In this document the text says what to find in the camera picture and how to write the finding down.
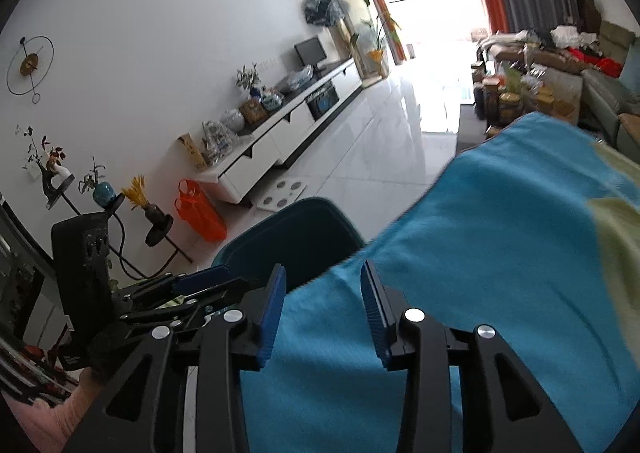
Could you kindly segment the pink sleeve left forearm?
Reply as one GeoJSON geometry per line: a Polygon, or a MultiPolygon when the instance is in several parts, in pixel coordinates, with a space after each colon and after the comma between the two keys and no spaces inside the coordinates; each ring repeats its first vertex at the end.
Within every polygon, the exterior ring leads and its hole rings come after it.
{"type": "Polygon", "coordinates": [[[82,370],[79,385],[62,404],[49,407],[43,399],[26,404],[1,392],[1,401],[26,436],[34,452],[62,452],[104,384],[91,367],[82,370]]]}

